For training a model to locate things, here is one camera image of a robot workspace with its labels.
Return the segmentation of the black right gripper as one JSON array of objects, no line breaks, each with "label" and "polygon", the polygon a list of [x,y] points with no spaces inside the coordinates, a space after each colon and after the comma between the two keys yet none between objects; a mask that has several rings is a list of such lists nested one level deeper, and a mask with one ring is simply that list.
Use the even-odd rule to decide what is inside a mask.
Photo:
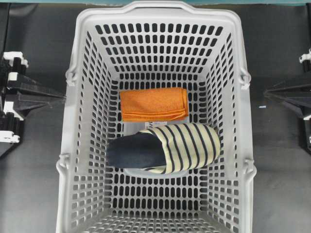
[{"label": "black right gripper", "polygon": [[311,49],[299,57],[305,77],[286,79],[269,87],[264,96],[274,100],[304,120],[306,149],[311,152]]}]

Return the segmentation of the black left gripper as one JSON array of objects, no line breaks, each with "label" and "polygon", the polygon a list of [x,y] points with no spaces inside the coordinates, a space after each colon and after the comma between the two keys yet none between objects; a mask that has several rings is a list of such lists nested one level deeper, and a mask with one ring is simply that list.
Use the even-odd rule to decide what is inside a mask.
[{"label": "black left gripper", "polygon": [[22,75],[28,61],[20,51],[3,52],[0,57],[0,156],[22,142],[24,119],[31,110],[64,103],[66,96]]}]

